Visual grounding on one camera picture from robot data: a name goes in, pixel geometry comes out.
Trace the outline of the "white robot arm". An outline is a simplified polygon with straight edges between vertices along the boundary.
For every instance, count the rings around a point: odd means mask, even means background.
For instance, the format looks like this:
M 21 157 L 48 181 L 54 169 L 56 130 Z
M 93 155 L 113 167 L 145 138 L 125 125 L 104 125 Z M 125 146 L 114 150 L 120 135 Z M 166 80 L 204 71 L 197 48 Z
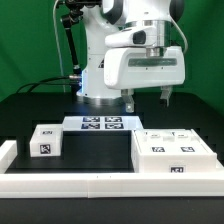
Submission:
M 133 92 L 159 87 L 169 103 L 172 87 L 185 80 L 186 46 L 171 43 L 171 29 L 184 12 L 185 0 L 65 0 L 66 31 L 83 22 L 87 66 L 73 58 L 81 77 L 77 96 L 97 105 L 126 104 L 134 111 Z

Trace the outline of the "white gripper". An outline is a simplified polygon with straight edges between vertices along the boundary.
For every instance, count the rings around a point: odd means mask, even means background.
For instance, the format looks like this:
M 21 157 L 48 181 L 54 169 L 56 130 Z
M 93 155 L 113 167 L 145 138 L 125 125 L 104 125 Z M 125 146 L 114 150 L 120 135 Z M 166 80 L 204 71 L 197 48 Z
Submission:
M 136 88 L 160 87 L 160 102 L 168 107 L 171 85 L 185 80 L 180 46 L 170 44 L 170 23 L 147 23 L 128 27 L 105 38 L 104 82 L 119 89 L 127 113 L 134 112 Z

